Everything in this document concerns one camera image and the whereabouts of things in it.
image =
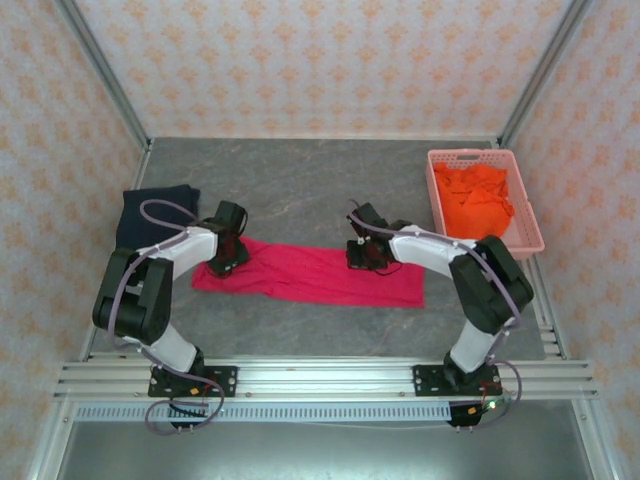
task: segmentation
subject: pink basket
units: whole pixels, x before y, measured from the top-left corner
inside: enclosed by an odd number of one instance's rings
[[[431,208],[436,225],[436,231],[447,234],[442,215],[442,204],[433,166],[444,162],[450,168],[467,168],[471,165],[483,163],[496,168],[507,170],[507,184],[509,185],[509,201],[513,205],[515,215],[511,224],[502,235],[509,252],[516,260],[524,260],[531,255],[544,250],[544,241],[538,228],[538,222],[533,215],[527,192],[520,177],[516,158],[510,150],[431,150],[427,157],[427,186],[431,198]]]

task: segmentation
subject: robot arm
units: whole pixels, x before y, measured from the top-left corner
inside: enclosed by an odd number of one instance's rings
[[[168,246],[137,251],[117,249],[111,255],[93,309],[94,324],[108,329],[109,316],[118,286],[129,265],[139,256],[151,253],[136,268],[127,283],[115,323],[115,334],[172,369],[198,375],[203,355],[171,325],[173,281],[192,267],[207,262],[219,275],[228,275],[249,259],[238,238],[244,229],[246,211],[237,204],[222,201],[216,215],[186,228],[163,242]]]
[[[487,262],[519,311],[533,299],[531,285],[505,245],[494,236],[479,241],[445,237],[443,241],[402,220],[388,225],[369,203],[352,215],[360,223],[349,218],[359,236],[347,242],[350,267],[378,269],[391,262],[413,263],[453,280],[467,321],[444,359],[444,374],[454,387],[472,382],[486,367],[486,358],[503,327],[513,320],[513,312],[468,250]],[[367,229],[364,224],[390,233]]]

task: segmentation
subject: marble-patterned surface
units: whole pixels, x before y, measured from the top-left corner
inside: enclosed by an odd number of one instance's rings
[[[378,140],[158,139],[142,183],[189,183],[202,190],[201,216],[228,199],[249,212],[245,235],[344,248],[354,233],[346,200],[369,201],[388,221],[433,229],[424,176],[434,148],[485,143]],[[440,360],[464,324],[451,280],[425,276],[426,308],[354,308],[288,303],[260,295],[203,293],[190,274],[174,284],[172,322],[208,355],[390,355]],[[533,314],[504,358],[544,357]],[[106,347],[99,332],[94,350]]]

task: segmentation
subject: navy fabric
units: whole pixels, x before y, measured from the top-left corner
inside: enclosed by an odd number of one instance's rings
[[[124,208],[116,230],[116,248],[149,247],[173,237],[178,232],[171,228],[151,223],[140,215],[140,204],[154,198],[168,200],[186,208],[198,216],[198,200],[200,190],[189,185],[177,185],[166,188],[145,188],[127,190],[122,193]],[[193,222],[188,215],[166,205],[148,205],[145,211],[158,220],[187,226]]]

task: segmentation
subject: floor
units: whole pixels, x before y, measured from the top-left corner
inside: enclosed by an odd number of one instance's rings
[[[201,216],[221,199],[249,212],[245,235],[266,242],[344,248],[353,231],[346,201],[371,202],[389,221],[433,229],[424,176],[427,152],[489,148],[485,142],[157,139],[142,188],[188,183]],[[451,280],[425,277],[425,309],[288,303],[259,295],[203,293],[190,274],[174,284],[172,322],[207,355],[422,356],[439,361],[464,324]],[[544,358],[533,309],[499,354]],[[94,351],[108,350],[98,332]]]
[[[141,423],[76,423],[59,478],[592,478],[569,401],[523,402],[510,415],[473,434],[435,422],[217,423],[167,438]]]

